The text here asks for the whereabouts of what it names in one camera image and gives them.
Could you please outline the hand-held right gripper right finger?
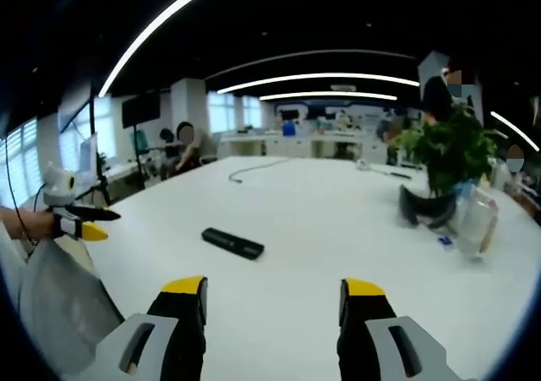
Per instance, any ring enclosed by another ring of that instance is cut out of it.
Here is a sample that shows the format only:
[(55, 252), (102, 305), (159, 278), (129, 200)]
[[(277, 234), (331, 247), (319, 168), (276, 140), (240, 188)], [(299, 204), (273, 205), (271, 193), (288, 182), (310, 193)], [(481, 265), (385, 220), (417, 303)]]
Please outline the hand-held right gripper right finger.
[(343, 380), (458, 380), (445, 348), (417, 322), (398, 316), (377, 285), (341, 282), (337, 355)]

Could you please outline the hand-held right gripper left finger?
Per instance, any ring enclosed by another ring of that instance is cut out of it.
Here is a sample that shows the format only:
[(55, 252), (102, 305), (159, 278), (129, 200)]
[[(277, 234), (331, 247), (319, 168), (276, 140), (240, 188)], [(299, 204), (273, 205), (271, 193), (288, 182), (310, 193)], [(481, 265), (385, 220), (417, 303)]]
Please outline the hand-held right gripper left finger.
[(199, 380), (206, 351), (203, 275), (166, 284), (147, 313), (130, 316), (71, 380)]

